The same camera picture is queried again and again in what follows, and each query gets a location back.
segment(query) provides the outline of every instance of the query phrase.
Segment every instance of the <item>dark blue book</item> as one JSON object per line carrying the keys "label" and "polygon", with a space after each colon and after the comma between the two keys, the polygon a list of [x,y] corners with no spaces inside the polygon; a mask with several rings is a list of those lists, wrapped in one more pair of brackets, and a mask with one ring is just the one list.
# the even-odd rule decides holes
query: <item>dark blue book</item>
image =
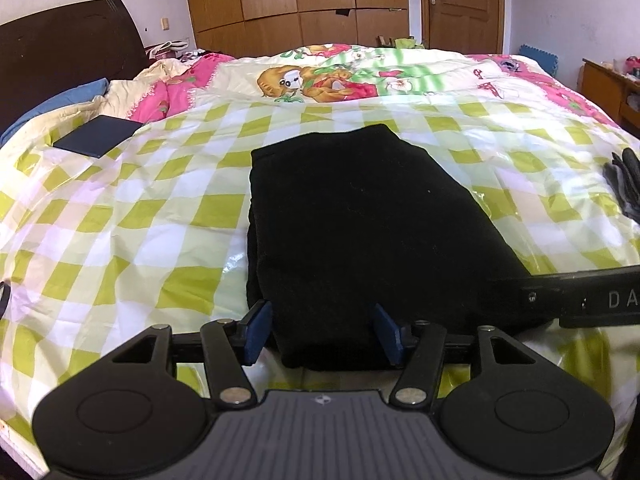
{"label": "dark blue book", "polygon": [[129,139],[143,123],[98,115],[53,143],[54,148],[100,158],[123,140]]}

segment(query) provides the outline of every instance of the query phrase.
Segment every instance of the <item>pillow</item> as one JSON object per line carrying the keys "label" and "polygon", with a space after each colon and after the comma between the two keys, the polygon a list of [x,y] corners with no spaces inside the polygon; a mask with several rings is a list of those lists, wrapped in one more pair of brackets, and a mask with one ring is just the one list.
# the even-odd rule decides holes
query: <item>pillow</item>
{"label": "pillow", "polygon": [[77,105],[91,101],[94,97],[104,95],[109,86],[107,79],[98,79],[92,83],[80,85],[75,88],[66,90],[50,99],[47,99],[43,103],[39,104],[35,108],[32,108],[22,117],[20,117],[14,124],[0,136],[0,148],[2,148],[6,142],[15,135],[15,133],[24,126],[25,123],[42,114],[58,110],[69,105]]}

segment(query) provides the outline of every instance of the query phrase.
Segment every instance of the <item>wooden nightstand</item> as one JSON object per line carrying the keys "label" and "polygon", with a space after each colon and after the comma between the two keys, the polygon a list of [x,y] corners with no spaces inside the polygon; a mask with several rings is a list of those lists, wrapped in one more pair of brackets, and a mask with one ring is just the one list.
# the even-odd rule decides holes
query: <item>wooden nightstand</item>
{"label": "wooden nightstand", "polygon": [[584,74],[579,92],[596,103],[625,130],[640,134],[640,112],[626,103],[629,94],[639,93],[640,84],[598,63],[583,59]]}

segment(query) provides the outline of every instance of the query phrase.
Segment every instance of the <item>black towel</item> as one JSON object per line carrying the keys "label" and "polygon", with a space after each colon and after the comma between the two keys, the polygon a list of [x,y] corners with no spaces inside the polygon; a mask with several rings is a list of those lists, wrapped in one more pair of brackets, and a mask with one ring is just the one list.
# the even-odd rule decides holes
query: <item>black towel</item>
{"label": "black towel", "polygon": [[285,366],[387,367],[376,303],[396,322],[452,333],[545,321],[515,306],[479,311],[484,280],[529,273],[470,193],[386,126],[307,134],[252,159],[247,300],[273,302]]}

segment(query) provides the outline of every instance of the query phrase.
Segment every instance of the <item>gray gripper base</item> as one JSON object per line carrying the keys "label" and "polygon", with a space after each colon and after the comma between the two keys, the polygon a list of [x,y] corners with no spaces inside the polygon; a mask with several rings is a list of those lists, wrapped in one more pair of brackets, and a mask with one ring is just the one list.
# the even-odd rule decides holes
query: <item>gray gripper base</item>
{"label": "gray gripper base", "polygon": [[[145,478],[511,480],[468,462],[429,417],[390,408],[375,391],[269,392],[257,408],[223,413],[195,451]],[[601,477],[585,471],[561,479]]]}

